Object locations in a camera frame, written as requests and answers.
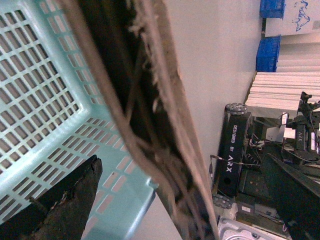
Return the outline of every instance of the blue crate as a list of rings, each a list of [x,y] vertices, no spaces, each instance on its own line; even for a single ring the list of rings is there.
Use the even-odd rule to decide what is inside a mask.
[[[155,197],[54,0],[0,0],[0,224],[96,154],[83,240],[128,240]]]
[[[261,0],[260,16],[264,19],[282,19],[285,12],[285,0]]]
[[[280,51],[281,36],[262,39],[256,54],[256,70],[258,72],[275,72]]]

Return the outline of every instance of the basket grid hole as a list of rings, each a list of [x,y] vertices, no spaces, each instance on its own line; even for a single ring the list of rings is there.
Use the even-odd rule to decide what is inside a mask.
[[[118,140],[118,135],[114,134],[109,141],[106,142],[106,145],[113,146]]]
[[[9,44],[7,43],[7,41],[2,35],[0,35],[0,46],[6,53],[9,53],[12,51],[11,47],[9,46]]]
[[[98,190],[98,191],[96,192],[96,194],[95,194],[95,199],[94,199],[94,202],[93,202],[93,204],[92,204],[92,208],[94,208],[94,207],[97,205],[97,203],[100,202],[101,198],[102,198],[105,194],[106,194],[106,192],[103,191],[103,190]]]
[[[75,163],[77,163],[79,161],[80,157],[76,156],[74,159],[72,159],[72,161],[66,166],[67,169],[71,169]]]
[[[91,229],[96,225],[96,223],[98,222],[98,218],[95,217],[95,216],[92,216],[88,222],[86,223],[85,225],[85,228],[84,228],[84,231],[83,231],[83,234],[82,234],[82,237],[81,237],[81,240],[84,239],[88,233],[91,231]]]
[[[25,66],[22,64],[22,62],[19,60],[19,58],[16,55],[11,56],[10,59],[19,72],[22,72],[26,69]]]
[[[19,98],[21,95],[19,93],[19,91],[14,87],[14,85],[12,83],[8,83],[5,85],[6,89],[8,90],[8,92],[15,98]]]
[[[101,138],[100,143],[105,143],[110,137],[112,136],[112,133],[108,132],[106,135]]]
[[[26,139],[28,137],[27,133],[22,129],[22,127],[17,126],[14,130],[21,139]]]
[[[8,22],[10,24],[16,24],[17,20],[15,19],[15,17],[13,16],[13,14],[11,12],[7,12],[4,14],[6,19],[8,20]]]
[[[114,185],[113,188],[112,188],[112,191],[117,193],[117,192],[121,189],[121,187],[124,185],[124,183],[126,182],[126,180],[127,180],[127,177],[126,177],[126,176],[121,176],[121,177],[118,179],[118,181],[116,181],[115,185]]]
[[[112,186],[112,183],[118,177],[118,175],[119,174],[117,172],[112,172],[110,176],[107,178],[107,180],[104,182],[103,186],[107,189],[110,188]]]
[[[5,213],[5,211],[8,210],[15,202],[16,202],[16,200],[11,199],[5,206],[1,207],[0,208],[0,216],[2,216]]]
[[[0,199],[0,209],[2,209],[2,204],[9,198],[9,195],[5,195],[3,198]]]
[[[18,194],[22,196],[25,194],[36,182],[35,181],[30,181]]]
[[[116,167],[118,170],[123,170],[126,165],[128,164],[128,162],[130,161],[130,157],[129,156],[125,156],[121,162],[118,164],[118,166]]]
[[[113,199],[113,195],[107,195],[106,198],[100,204],[100,206],[97,208],[97,213],[103,214]]]
[[[82,141],[74,148],[74,150],[75,150],[75,151],[78,151],[85,143],[86,143],[86,141],[85,141],[85,140],[82,140]]]
[[[21,48],[21,44],[12,31],[5,32],[5,36],[9,39],[15,49]]]
[[[133,172],[133,170],[136,168],[136,164],[134,163],[134,161],[131,161],[129,166],[125,169],[125,173],[126,174],[131,174]]]
[[[37,197],[37,196],[36,196],[36,193],[37,193],[41,188],[42,188],[42,186],[41,186],[40,184],[37,184],[37,185],[35,186],[35,188],[32,189],[32,191],[30,191],[30,192],[24,197],[24,199],[25,199],[25,200],[29,200],[30,197],[36,198],[36,197]]]
[[[45,13],[45,14],[49,13],[48,6],[44,1],[40,2],[40,7],[41,7],[43,13]]]
[[[56,11],[56,7],[55,7],[55,4],[54,4],[54,1],[52,1],[52,0],[46,0],[46,3],[48,4],[49,10],[50,10],[51,12]]]
[[[41,58],[39,57],[38,53],[36,52],[36,50],[33,47],[30,47],[28,49],[28,52],[36,64],[41,61]]]
[[[99,133],[93,138],[93,140],[97,141],[104,133],[105,131],[100,130]]]
[[[6,72],[9,74],[10,77],[14,76],[17,72],[14,70],[14,68],[10,65],[7,59],[4,59],[1,61],[2,66],[6,70]]]
[[[13,160],[13,161],[18,161],[20,159],[20,155],[16,152],[10,154],[10,158]]]
[[[5,168],[8,169],[12,163],[10,161],[8,161],[7,159],[2,160],[1,165]]]
[[[113,147],[114,147],[115,149],[118,149],[118,148],[120,148],[120,147],[123,145],[123,143],[124,143],[123,139],[120,138]]]
[[[0,28],[5,28],[7,27],[6,21],[3,19],[3,17],[0,15]]]
[[[20,57],[28,68],[34,65],[25,51],[20,52]]]
[[[13,135],[12,132],[8,132],[5,137],[14,145],[18,145],[20,143],[20,141],[16,138],[15,135]]]
[[[58,34],[60,31],[59,31],[59,27],[58,27],[58,25],[57,25],[57,22],[56,22],[52,17],[49,17],[49,18],[48,18],[48,21],[49,21],[49,23],[50,23],[50,26],[51,26],[53,32],[54,32],[55,34]]]
[[[61,166],[64,166],[70,159],[71,157],[73,156],[72,153],[69,153],[59,164]]]
[[[53,161],[58,162],[65,154],[67,153],[66,150],[63,150]]]
[[[94,135],[95,135],[95,133],[98,131],[98,128],[94,128],[89,134],[88,134],[88,138],[89,139],[91,139]]]
[[[91,157],[93,154],[96,153],[96,151],[100,148],[99,145],[94,146],[94,148],[92,148],[92,150],[87,154],[88,157]]]
[[[91,148],[92,145],[93,145],[93,143],[92,143],[92,142],[89,142],[89,143],[81,150],[80,153],[85,154],[85,153]]]
[[[44,169],[42,169],[38,174],[37,177],[41,178],[46,172],[48,172],[51,169],[52,165],[47,165]]]
[[[3,111],[1,113],[1,116],[3,120],[5,120],[10,126],[16,123],[16,121],[12,118],[12,116],[7,111]]]
[[[55,20],[56,24],[58,25],[60,32],[65,33],[67,31],[67,28],[66,28],[63,20],[61,19],[61,17],[59,15],[55,15],[54,20]]]
[[[13,105],[12,107],[10,107],[10,110],[19,120],[25,116],[16,105]]]
[[[2,81],[4,81],[4,80],[6,80],[7,79],[7,76],[4,74],[4,72],[3,71],[1,71],[1,69],[0,69],[0,81],[2,82]]]
[[[19,147],[18,150],[19,150],[22,154],[26,154],[27,152],[29,152],[29,150],[28,150],[25,146]]]
[[[36,129],[34,126],[30,123],[29,120],[26,120],[23,122],[23,125],[26,127],[26,129],[32,134]]]
[[[17,27],[15,29],[15,33],[18,35],[20,41],[23,43],[23,45],[28,45],[30,43],[27,35],[25,34],[25,32],[23,31],[23,29],[21,27]]]
[[[0,98],[4,101],[5,104],[8,104],[12,101],[2,88],[0,88]]]
[[[106,124],[105,128],[106,128],[106,129],[111,129],[113,125],[114,125],[114,122],[109,121],[109,122]]]
[[[4,222],[9,220],[21,207],[22,204],[18,203],[2,220]]]
[[[44,179],[43,181],[48,182],[57,172],[58,172],[58,168],[54,168]]]
[[[27,181],[29,180],[28,177],[25,177],[20,183],[18,183],[12,190],[16,192],[19,188],[21,188]]]

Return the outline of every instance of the arx logo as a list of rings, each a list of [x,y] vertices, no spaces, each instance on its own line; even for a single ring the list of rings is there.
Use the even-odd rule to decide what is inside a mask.
[[[301,142],[303,140],[302,132],[298,132],[298,141]]]
[[[229,155],[229,158],[228,158],[228,161],[229,161],[229,162],[228,162],[227,167],[226,167],[226,172],[232,173],[232,165],[233,165],[232,160],[233,160],[233,159],[234,159],[234,158]]]

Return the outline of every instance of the cable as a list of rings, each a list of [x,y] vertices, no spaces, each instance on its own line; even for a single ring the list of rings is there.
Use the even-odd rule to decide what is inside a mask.
[[[220,156],[216,156],[216,155],[210,155],[210,159],[217,159],[217,160],[221,160],[221,161],[225,161],[227,163],[233,163],[233,164],[238,164],[238,165],[244,165],[244,166],[260,166],[260,165],[257,165],[257,164],[248,164],[248,163],[243,163],[243,162],[235,162],[235,161],[229,161],[229,160],[226,160]]]
[[[286,114],[288,114],[288,116],[289,116],[289,113],[284,112],[284,113],[282,113],[280,116],[278,116],[277,119],[280,119],[280,120],[281,120],[281,117],[282,117],[283,115],[286,115]],[[277,126],[283,126],[283,125],[291,124],[291,123],[293,123],[293,122],[294,122],[294,121],[287,122],[287,123],[284,123],[284,124],[278,124],[278,123],[275,123],[275,124],[276,124]]]
[[[282,145],[280,145],[280,144],[277,144],[277,143],[272,142],[272,141],[268,141],[268,142],[275,144],[276,146],[280,147],[281,149],[285,150],[286,152],[290,153],[291,155],[295,156],[296,158],[298,158],[298,159],[300,159],[300,160],[302,160],[302,161],[305,161],[305,162],[307,162],[307,163],[313,163],[313,164],[314,164],[314,163],[318,163],[318,162],[320,161],[320,159],[317,160],[317,161],[309,161],[309,160],[306,160],[306,159],[304,159],[304,158],[302,158],[302,157],[294,154],[293,152],[285,149],[285,148],[284,148]]]
[[[261,217],[264,217],[264,218],[266,218],[266,219],[269,219],[270,221],[274,222],[275,224],[279,224],[279,225],[284,224],[284,222],[283,222],[283,221],[275,220],[275,218],[273,218],[272,216],[269,216],[269,215],[262,215],[261,213],[259,213],[259,215],[260,215]]]

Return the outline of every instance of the electric wire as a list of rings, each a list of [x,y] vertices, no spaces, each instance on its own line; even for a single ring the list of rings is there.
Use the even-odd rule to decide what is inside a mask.
[[[298,159],[300,159],[300,160],[302,160],[302,161],[305,161],[305,162],[307,162],[307,163],[318,163],[319,161],[320,161],[320,159],[319,160],[316,160],[316,161],[309,161],[309,160],[306,160],[306,159],[304,159],[304,158],[302,158],[302,157],[300,157],[300,156],[298,156],[298,155],[296,155],[296,154],[294,154],[293,152],[291,152],[291,151],[289,151],[289,150],[287,150],[287,149],[285,149],[282,145],[280,145],[280,144],[277,144],[277,143],[275,143],[275,142],[271,142],[271,141],[269,141],[270,143],[273,143],[273,144],[275,144],[276,146],[278,146],[278,147],[280,147],[282,150],[285,150],[287,153],[289,153],[289,154],[291,154],[291,155],[293,155],[293,156],[295,156],[296,158],[298,158]]]
[[[260,165],[257,165],[257,164],[249,164],[249,163],[244,163],[244,162],[235,162],[235,161],[229,161],[229,160],[226,160],[220,156],[216,156],[216,155],[210,155],[210,159],[217,159],[217,160],[221,160],[221,161],[225,161],[227,163],[233,163],[233,164],[238,164],[238,165],[243,165],[243,166],[260,166]]]

